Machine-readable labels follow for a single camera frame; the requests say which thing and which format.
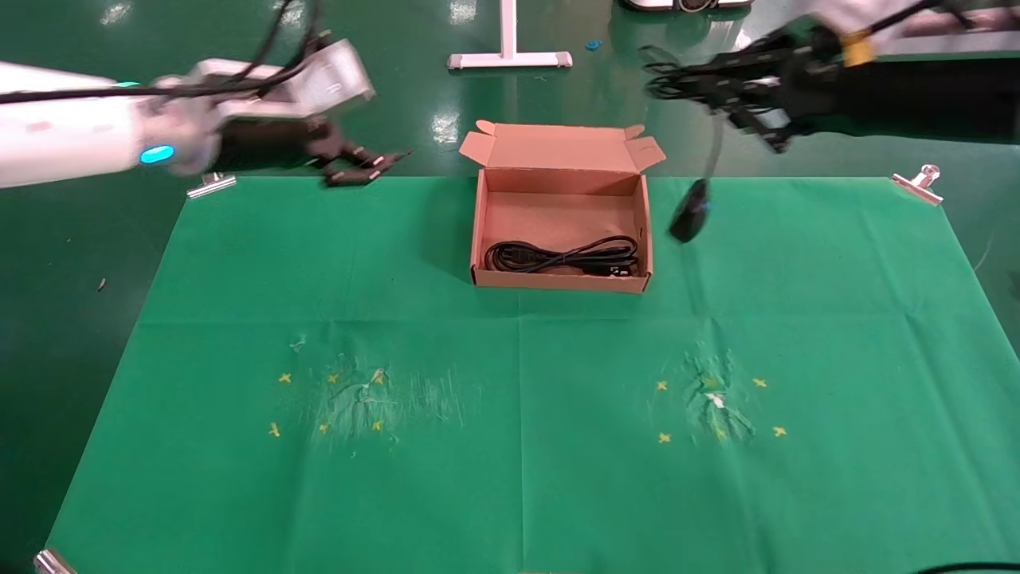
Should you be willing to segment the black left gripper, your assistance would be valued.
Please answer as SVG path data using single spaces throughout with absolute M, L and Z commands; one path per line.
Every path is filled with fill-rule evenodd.
M 392 168 L 410 153 L 376 154 L 364 146 L 347 145 L 341 131 L 324 117 L 305 120 L 243 119 L 230 121 L 220 132 L 214 170 L 292 170 L 322 167 L 341 159 L 357 168 L 339 170 L 333 166 L 322 167 L 322 182 L 328 188 L 359 187 L 382 177 L 385 168 Z

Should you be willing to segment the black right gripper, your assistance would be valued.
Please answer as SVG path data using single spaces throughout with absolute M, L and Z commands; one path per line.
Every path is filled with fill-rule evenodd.
M 786 79 L 786 110 L 770 96 L 728 96 L 728 121 L 770 151 L 797 134 L 892 136 L 1017 144 L 1019 69 L 1013 58 L 823 63 L 805 37 L 763 37 L 692 67 L 692 77 Z

